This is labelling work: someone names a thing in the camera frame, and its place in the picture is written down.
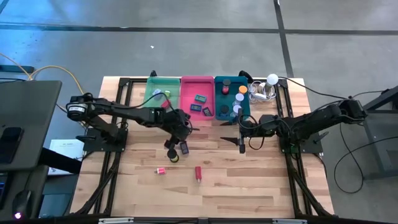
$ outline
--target orange cap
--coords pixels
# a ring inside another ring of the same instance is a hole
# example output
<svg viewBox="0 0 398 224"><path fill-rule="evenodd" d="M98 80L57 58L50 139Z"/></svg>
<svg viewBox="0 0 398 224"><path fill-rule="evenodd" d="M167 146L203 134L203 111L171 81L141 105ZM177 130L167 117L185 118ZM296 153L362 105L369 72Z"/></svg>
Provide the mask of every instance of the orange cap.
<svg viewBox="0 0 398 224"><path fill-rule="evenodd" d="M247 91L248 91L248 88L246 86L239 87L239 93L245 94Z"/></svg>

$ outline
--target white ball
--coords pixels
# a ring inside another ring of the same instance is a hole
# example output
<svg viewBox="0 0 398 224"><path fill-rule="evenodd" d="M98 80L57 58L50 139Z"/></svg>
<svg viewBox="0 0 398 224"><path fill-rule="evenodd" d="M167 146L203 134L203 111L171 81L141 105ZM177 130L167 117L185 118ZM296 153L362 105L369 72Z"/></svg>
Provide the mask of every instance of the white ball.
<svg viewBox="0 0 398 224"><path fill-rule="evenodd" d="M276 74L270 74L267 77L267 83L270 85L275 85L276 83L278 83L278 76Z"/></svg>

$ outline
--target computer mouse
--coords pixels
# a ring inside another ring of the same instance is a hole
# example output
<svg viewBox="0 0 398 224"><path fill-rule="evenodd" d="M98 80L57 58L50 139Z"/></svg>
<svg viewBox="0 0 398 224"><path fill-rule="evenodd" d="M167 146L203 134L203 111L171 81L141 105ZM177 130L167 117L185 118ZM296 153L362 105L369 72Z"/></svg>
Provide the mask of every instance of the computer mouse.
<svg viewBox="0 0 398 224"><path fill-rule="evenodd" d="M29 218L32 213L30 198L32 192L30 190L23 190L15 195L12 201L12 216L14 219Z"/></svg>

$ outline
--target yellow cable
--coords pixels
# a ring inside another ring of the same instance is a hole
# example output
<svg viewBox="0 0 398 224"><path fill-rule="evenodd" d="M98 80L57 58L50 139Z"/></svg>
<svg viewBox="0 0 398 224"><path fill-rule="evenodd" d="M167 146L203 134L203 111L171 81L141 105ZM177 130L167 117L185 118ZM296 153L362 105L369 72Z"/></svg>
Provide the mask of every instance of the yellow cable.
<svg viewBox="0 0 398 224"><path fill-rule="evenodd" d="M44 67L42 67L42 68L39 68L38 70L32 72L32 74L29 75L29 73L27 73L27 71L26 71L24 68L22 68L22 66L20 66L16 61L14 61L13 59L11 59L11 58L5 56L5 55L2 54L2 53L0 53L0 55L3 56L3 57L5 57L6 59L10 60L10 61L11 61L12 63L14 63L15 65L17 65L17 66L27 75L28 81L34 80L34 76L37 75L38 72L41 71L41 70L44 70L44 69L46 69L46 68L59 68L59 69L65 71L65 72L67 72L67 73L74 79L74 81L75 81L77 87L79 88L81 94L84 94L84 91L83 91L83 89L81 88L79 81L78 81L78 80L76 79L76 77L72 74L72 72L69 72L66 68L63 68L63 67L61 67L61 66L56 66L56 65L48 65L48 66L44 66ZM67 111L64 107L62 107L62 106L59 106L59 107L62 108L62 110L64 110L64 112ZM86 127L84 126L83 123L81 123L81 122L78 122L78 123L79 123L83 128L86 128Z"/></svg>
<svg viewBox="0 0 398 224"><path fill-rule="evenodd" d="M44 67L42 67L42 68L39 68L39 69L37 69L36 71L34 71L32 74L30 74L31 80L34 80L34 79L35 79L35 75L38 74L39 71L44 70L44 69L46 69L46 68L59 68L59 69L65 71L65 72L67 72L67 73L74 79L74 81L75 81L77 87L79 88L81 94L85 94L84 91L83 91L83 89L82 89L81 86L80 86L79 81L78 81L78 80L76 79L76 77L72 74L72 72L69 72L66 68L63 68L63 67L61 67L61 66L57 66L57 65L47 65L47 66L44 66Z"/></svg>

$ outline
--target pink bin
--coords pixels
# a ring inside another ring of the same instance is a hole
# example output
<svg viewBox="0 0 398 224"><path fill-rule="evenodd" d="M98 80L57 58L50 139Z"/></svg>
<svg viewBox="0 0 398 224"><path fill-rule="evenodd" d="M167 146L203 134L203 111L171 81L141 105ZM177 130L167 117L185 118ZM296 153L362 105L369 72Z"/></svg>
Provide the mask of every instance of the pink bin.
<svg viewBox="0 0 398 224"><path fill-rule="evenodd" d="M206 102L195 101L199 94L206 97ZM201 105L202 111L192 111L191 104ZM193 121L211 120L215 115L214 78L209 76L192 76L181 78L180 108L191 115ZM213 116L205 116L203 109L208 107Z"/></svg>

